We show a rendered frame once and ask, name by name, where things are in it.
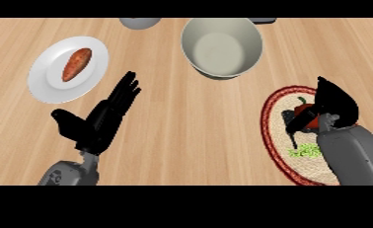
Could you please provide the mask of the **green leafy vegetable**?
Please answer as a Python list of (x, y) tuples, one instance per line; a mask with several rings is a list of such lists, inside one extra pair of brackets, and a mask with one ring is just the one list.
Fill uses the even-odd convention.
[(310, 157), (316, 158), (321, 155), (318, 146), (314, 143), (305, 143), (298, 146), (296, 149), (289, 150), (292, 157)]

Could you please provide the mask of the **round woven red-rimmed placemat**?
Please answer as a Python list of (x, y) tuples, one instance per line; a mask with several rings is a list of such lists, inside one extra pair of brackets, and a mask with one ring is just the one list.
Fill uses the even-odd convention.
[(295, 107), (304, 102), (314, 102), (316, 89), (307, 86), (288, 86), (268, 97), (261, 111), (261, 134), (267, 151), (286, 177), (301, 186), (338, 186), (336, 175), (327, 167), (320, 155), (316, 158), (292, 157), (289, 150), (305, 143), (316, 144), (313, 132), (298, 132), (292, 142), (286, 126), (293, 118)]

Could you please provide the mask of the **grey rounded object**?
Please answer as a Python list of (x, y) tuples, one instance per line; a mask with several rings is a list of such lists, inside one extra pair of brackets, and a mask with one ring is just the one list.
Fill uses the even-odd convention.
[(159, 22), (159, 18), (121, 18), (121, 24), (131, 30), (146, 30)]

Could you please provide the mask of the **white round plate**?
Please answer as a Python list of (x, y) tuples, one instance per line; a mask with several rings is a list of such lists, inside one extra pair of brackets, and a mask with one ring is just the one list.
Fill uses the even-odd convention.
[(28, 76), (34, 98), (60, 104), (81, 97), (99, 83), (109, 53), (93, 37), (71, 37), (55, 43), (38, 56)]

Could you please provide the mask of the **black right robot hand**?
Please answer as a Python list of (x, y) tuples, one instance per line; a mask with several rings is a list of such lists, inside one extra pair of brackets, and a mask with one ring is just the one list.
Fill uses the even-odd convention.
[(320, 132), (320, 116), (332, 116), (330, 126), (336, 129), (352, 126), (358, 120), (358, 106), (351, 96), (344, 90), (323, 77), (317, 77), (317, 89), (314, 103), (304, 102), (295, 107), (295, 117), (286, 126), (286, 132), (295, 143), (295, 133), (298, 131)]

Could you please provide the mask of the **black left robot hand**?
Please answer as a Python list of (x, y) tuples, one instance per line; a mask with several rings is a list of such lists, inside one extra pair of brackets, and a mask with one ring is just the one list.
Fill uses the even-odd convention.
[(128, 71), (106, 100), (93, 108), (87, 118), (80, 118), (63, 109), (52, 112), (60, 135), (75, 142), (75, 149), (99, 156), (115, 137), (122, 117), (142, 91), (136, 73)]

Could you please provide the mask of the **orange sweet potato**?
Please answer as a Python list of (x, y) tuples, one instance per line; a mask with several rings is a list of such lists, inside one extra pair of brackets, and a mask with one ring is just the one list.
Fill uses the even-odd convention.
[(81, 48), (69, 57), (62, 71), (62, 80), (68, 82), (83, 71), (91, 58), (91, 49)]

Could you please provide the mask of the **dark grey flat object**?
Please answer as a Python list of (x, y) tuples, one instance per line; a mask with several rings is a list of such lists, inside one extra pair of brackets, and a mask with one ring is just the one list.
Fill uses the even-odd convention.
[(277, 18), (248, 18), (255, 25), (273, 24)]

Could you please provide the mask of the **pale grey bowl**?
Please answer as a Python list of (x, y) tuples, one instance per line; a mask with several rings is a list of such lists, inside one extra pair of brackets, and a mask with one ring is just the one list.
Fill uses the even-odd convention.
[(192, 18), (181, 33), (181, 49), (206, 78), (229, 80), (258, 64), (262, 36), (248, 18)]

